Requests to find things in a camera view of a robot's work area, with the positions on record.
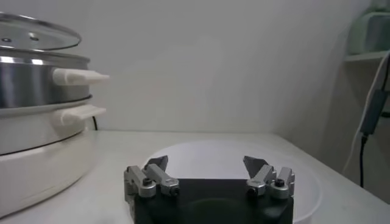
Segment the white cable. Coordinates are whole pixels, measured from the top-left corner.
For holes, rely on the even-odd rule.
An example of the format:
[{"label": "white cable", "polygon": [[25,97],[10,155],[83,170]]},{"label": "white cable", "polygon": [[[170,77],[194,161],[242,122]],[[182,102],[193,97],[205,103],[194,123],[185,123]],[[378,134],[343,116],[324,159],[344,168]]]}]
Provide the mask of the white cable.
[{"label": "white cable", "polygon": [[379,67],[377,69],[377,73],[375,74],[375,78],[374,78],[374,81],[372,81],[372,84],[371,84],[371,88],[367,94],[367,98],[366,98],[366,103],[364,104],[364,109],[363,109],[363,114],[361,115],[361,119],[360,119],[360,123],[359,123],[359,126],[358,126],[358,129],[356,130],[356,133],[353,137],[353,140],[352,140],[352,146],[351,146],[351,149],[350,149],[350,152],[349,152],[349,155],[348,155],[348,159],[347,159],[347,162],[346,164],[344,165],[344,168],[342,169],[342,174],[345,175],[346,174],[346,171],[347,171],[347,168],[351,162],[351,159],[352,159],[352,156],[353,156],[353,151],[355,150],[355,146],[356,146],[356,141],[358,139],[358,136],[359,136],[359,131],[360,131],[360,128],[363,124],[363,121],[364,121],[364,117],[366,116],[366,113],[367,113],[367,108],[368,108],[368,105],[370,103],[370,100],[371,100],[371,97],[372,97],[372,92],[374,91],[375,89],[375,86],[377,85],[377,81],[378,81],[378,78],[379,78],[379,74],[380,74],[380,71],[382,69],[382,66],[384,65],[386,59],[388,59],[390,55],[390,51],[387,51],[387,53],[383,56],[380,64],[379,64]]}]

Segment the glass lid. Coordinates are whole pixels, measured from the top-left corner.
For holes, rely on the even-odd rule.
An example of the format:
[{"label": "glass lid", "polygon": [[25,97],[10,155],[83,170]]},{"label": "glass lid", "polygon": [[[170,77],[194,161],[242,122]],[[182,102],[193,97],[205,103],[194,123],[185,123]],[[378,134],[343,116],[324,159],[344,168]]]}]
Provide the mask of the glass lid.
[{"label": "glass lid", "polygon": [[80,42],[81,36],[66,27],[0,12],[0,47],[50,51],[74,47]]}]

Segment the shelf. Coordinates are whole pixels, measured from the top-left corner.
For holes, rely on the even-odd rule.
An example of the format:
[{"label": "shelf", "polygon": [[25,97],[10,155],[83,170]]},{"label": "shelf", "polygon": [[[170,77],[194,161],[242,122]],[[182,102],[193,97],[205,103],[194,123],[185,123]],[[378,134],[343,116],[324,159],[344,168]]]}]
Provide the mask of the shelf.
[{"label": "shelf", "polygon": [[370,60],[380,60],[385,56],[387,51],[380,51],[380,52],[371,52],[371,53],[365,53],[365,54],[358,54],[358,55],[349,55],[346,56],[345,62],[354,62],[354,61],[370,61]]}]

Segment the white cooker base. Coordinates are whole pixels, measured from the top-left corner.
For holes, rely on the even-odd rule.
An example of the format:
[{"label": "white cooker base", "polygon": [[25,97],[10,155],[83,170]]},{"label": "white cooker base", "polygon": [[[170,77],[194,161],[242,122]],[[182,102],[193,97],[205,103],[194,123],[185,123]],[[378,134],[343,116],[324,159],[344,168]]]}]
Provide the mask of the white cooker base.
[{"label": "white cooker base", "polygon": [[0,217],[42,201],[77,181],[93,161],[86,132],[0,156]]}]

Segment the metal bracket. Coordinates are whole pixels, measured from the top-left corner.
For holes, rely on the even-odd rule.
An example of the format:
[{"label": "metal bracket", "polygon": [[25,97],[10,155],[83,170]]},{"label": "metal bracket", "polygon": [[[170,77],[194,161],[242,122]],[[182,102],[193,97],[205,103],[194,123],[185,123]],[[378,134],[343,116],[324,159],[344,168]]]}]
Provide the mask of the metal bracket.
[{"label": "metal bracket", "polygon": [[276,179],[276,171],[270,165],[263,165],[257,174],[246,181],[248,187],[248,195],[258,197],[266,192],[266,186],[271,184]]},{"label": "metal bracket", "polygon": [[161,193],[168,196],[177,196],[180,192],[179,180],[170,177],[156,164],[149,164],[144,172],[147,177],[154,180],[161,187]]},{"label": "metal bracket", "polygon": [[244,156],[243,161],[245,164],[245,168],[251,178],[255,177],[264,165],[268,165],[265,160],[250,156]]},{"label": "metal bracket", "polygon": [[286,199],[294,196],[295,173],[287,167],[282,167],[277,179],[271,183],[271,196],[277,199]]},{"label": "metal bracket", "polygon": [[161,170],[165,172],[166,166],[168,165],[168,156],[161,156],[158,158],[151,158],[146,165],[144,166],[144,170],[150,164],[156,164]]},{"label": "metal bracket", "polygon": [[138,166],[129,166],[124,172],[125,200],[129,196],[138,194],[140,197],[150,198],[156,194],[156,184],[149,179]]}]

